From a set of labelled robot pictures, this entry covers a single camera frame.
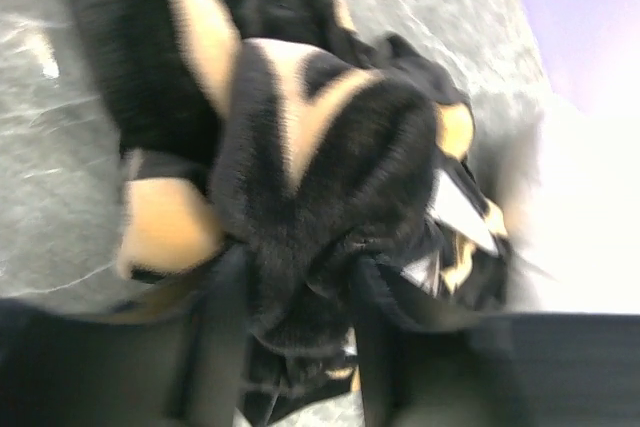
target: tan fabric patch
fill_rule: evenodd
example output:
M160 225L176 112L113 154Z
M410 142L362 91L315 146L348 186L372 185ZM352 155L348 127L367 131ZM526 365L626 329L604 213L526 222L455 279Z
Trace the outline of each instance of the tan fabric patch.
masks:
M454 240L456 263L441 271L441 277L449 292L454 293L471 275L476 245L462 234Z
M181 53L218 115L229 115L229 96L240 34L223 0L171 0Z
M332 380L343 380L353 374L353 369L340 369L340 370L329 370L327 371L327 375Z
M351 18L349 6L345 0L333 0L333 10L337 24L350 32L356 31L356 26Z
M356 368L356 373L353 374L353 379L351 380L351 392L360 392L362 390L362 386L360 385L360 368Z
M484 216L487 228L494 235L507 237L507 229L505 227L504 216L502 210L496 204L487 199L489 209Z
M461 160L473 141L473 117L464 104L436 104L438 113L437 144L445 154Z
M224 233L213 209L188 181L153 178L127 183L129 223L117 271L134 265L162 274L182 273L214 257Z
M295 192L333 120L357 92L381 80L382 75L353 68L327 82L314 98L308 99L303 69L305 61L319 49L271 39L252 42L263 50L277 78L285 163Z

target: gray marble floor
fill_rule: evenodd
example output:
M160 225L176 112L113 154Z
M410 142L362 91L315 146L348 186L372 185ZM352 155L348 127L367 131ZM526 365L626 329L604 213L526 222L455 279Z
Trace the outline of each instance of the gray marble floor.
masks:
M519 0L347 0L365 39L395 30L441 61L477 113L472 163L491 191L501 152L548 84ZM0 296L91 310L116 278L115 134L61 0L0 0ZM284 424L358 425L357 396Z

